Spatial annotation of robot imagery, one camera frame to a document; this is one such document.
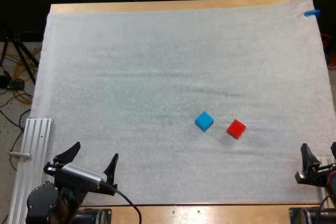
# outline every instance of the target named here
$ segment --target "cable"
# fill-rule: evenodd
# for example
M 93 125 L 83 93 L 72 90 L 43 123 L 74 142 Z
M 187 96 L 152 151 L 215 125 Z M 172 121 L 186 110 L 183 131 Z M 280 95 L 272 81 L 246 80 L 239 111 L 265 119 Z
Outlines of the cable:
M 315 224 L 319 224 L 319 219 L 320 219 L 320 215 L 321 215 L 321 209 L 322 209 L 322 206 L 324 204 L 324 202 L 329 198 L 329 195 L 326 196 L 326 198 L 323 199 L 323 201 L 321 202 L 320 206 L 319 206 L 319 210 L 316 214 L 316 221 L 315 221 Z
M 117 193 L 117 194 L 119 194 L 121 197 L 123 197 L 136 211 L 137 211 L 137 213 L 138 213 L 138 215 L 139 215 L 139 224 L 141 224 L 141 222 L 142 222 L 142 216 L 141 216 L 141 212 L 140 212 L 140 210 L 136 207 L 136 205 L 135 204 L 133 204 L 133 202 L 129 199 L 129 198 L 127 198 L 126 197 L 126 195 L 125 194 L 123 194 L 121 191 L 119 191 L 119 190 L 117 190 L 117 189 L 115 189 L 115 188 L 113 188 L 111 185 L 109 185 L 109 184 L 107 184 L 107 183 L 103 183 L 103 182 L 100 182 L 99 183 L 99 186 L 101 187 L 101 189 L 103 189 L 103 191 L 105 192 L 105 193 L 108 193 L 109 195 L 114 195 L 114 194 L 112 194 L 112 192 L 111 191 L 113 191 L 114 193 Z
M 27 96 L 29 96 L 29 97 L 33 97 L 31 94 L 26 93 L 26 91 L 23 91 L 23 92 L 24 92 L 23 94 L 17 94 L 17 95 L 15 95 L 15 96 L 13 96 L 12 98 L 10 98 L 5 104 L 0 105 L 0 108 L 6 106 L 12 99 L 14 99 L 14 98 L 16 98 L 16 97 L 18 97 L 18 96 L 20 96 L 20 95 L 27 95 Z
M 15 144 L 17 143 L 17 141 L 19 140 L 19 138 L 21 137 L 22 133 L 23 133 L 23 131 L 21 131 L 20 134 L 19 134 L 19 136 L 17 136 L 14 144 L 12 145 L 12 148 L 9 150 L 10 152 L 13 151 L 13 148 L 14 148 Z M 12 156 L 9 156 L 9 162 L 10 162 L 10 165 L 12 166 L 12 168 L 16 171 L 16 168 L 14 167 L 14 165 L 12 163 Z
M 1 224 L 4 224 L 5 223 L 5 221 L 7 220 L 7 218 L 8 218 L 8 215 L 5 217 L 5 219 L 1 222 Z
M 12 124 L 12 125 L 15 125 L 16 127 L 19 127 L 20 129 L 21 129 L 21 127 L 18 125 L 18 124 L 16 124 L 16 123 L 14 123 L 11 119 L 9 119 L 1 110 L 0 110 L 0 113 L 7 119 L 7 120 L 9 120 L 9 122 Z
M 20 129 L 21 129 L 22 131 L 24 131 L 24 128 L 21 127 L 21 119 L 22 119 L 22 116 L 23 116 L 24 114 L 26 114 L 27 112 L 29 112 L 29 111 L 30 111 L 30 109 L 29 109 L 29 110 L 26 110 L 25 112 L 23 112 L 23 113 L 20 115 L 20 118 L 19 118 L 19 127 L 20 127 Z

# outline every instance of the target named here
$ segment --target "wooden board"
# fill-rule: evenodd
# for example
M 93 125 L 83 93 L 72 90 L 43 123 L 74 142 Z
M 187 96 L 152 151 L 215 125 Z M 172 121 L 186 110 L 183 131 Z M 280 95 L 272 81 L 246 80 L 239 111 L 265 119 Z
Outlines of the wooden board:
M 139 12 L 147 10 L 185 10 L 226 8 L 242 6 L 260 6 L 277 4 L 290 0 L 192 0 L 165 2 L 127 2 L 127 3 L 89 3 L 89 4 L 53 4 L 51 13 L 104 13 Z
M 137 12 L 148 10 L 183 10 L 260 6 L 277 4 L 290 0 L 200 0 L 169 2 L 129 2 L 129 3 L 89 3 L 53 4 L 51 13 L 103 13 Z M 188 205 L 188 206 L 142 206 L 143 224 L 240 224 L 240 223 L 290 223 L 290 207 L 312 207 L 316 204 L 263 204 L 263 205 Z M 138 223 L 137 212 L 129 206 L 109 206 L 112 208 L 113 224 Z
M 139 210 L 143 224 L 290 224 L 290 207 L 316 206 L 318 205 L 143 206 Z M 112 224 L 139 222 L 138 214 L 132 207 L 106 208 L 112 209 Z

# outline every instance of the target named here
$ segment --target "blue clip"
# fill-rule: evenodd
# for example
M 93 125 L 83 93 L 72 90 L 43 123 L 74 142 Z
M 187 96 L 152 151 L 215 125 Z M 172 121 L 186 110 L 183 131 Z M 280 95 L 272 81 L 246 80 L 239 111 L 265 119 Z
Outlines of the blue clip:
M 310 10 L 308 12 L 305 12 L 305 16 L 306 17 L 309 17 L 311 15 L 315 15 L 316 19 L 318 19 L 320 17 L 320 14 L 321 14 L 321 11 L 318 10 L 318 9 Z

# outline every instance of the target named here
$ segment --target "red cube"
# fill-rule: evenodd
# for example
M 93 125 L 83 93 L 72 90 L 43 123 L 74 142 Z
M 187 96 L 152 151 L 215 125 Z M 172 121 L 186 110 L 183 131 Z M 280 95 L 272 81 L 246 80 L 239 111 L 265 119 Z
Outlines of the red cube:
M 229 135 L 233 136 L 235 139 L 238 139 L 245 129 L 246 126 L 239 122 L 237 119 L 235 119 L 233 123 L 229 126 L 229 128 L 227 128 L 226 132 Z

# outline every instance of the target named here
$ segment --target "tripod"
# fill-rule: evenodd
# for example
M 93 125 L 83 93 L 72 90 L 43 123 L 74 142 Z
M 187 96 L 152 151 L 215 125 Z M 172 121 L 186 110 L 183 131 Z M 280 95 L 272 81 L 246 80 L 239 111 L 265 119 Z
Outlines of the tripod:
M 22 53 L 22 51 L 29 57 L 30 60 L 32 60 L 32 62 L 38 67 L 38 60 L 34 57 L 34 55 L 32 55 L 32 53 L 26 48 L 26 46 L 22 43 L 21 41 L 21 36 L 20 33 L 14 33 L 6 24 L 5 22 L 3 22 L 0 19 L 0 29 L 2 29 L 5 32 L 5 45 L 4 48 L 2 50 L 2 54 L 1 54 L 1 58 L 0 58 L 0 67 L 2 67 L 2 64 L 4 62 L 5 59 L 5 54 L 7 51 L 7 47 L 8 47 L 8 43 L 11 42 L 13 43 L 17 53 L 20 56 L 20 59 L 23 63 L 23 65 L 25 66 L 30 78 L 32 79 L 33 83 L 36 83 L 36 79 L 32 73 L 32 71 L 30 70 L 28 63 Z

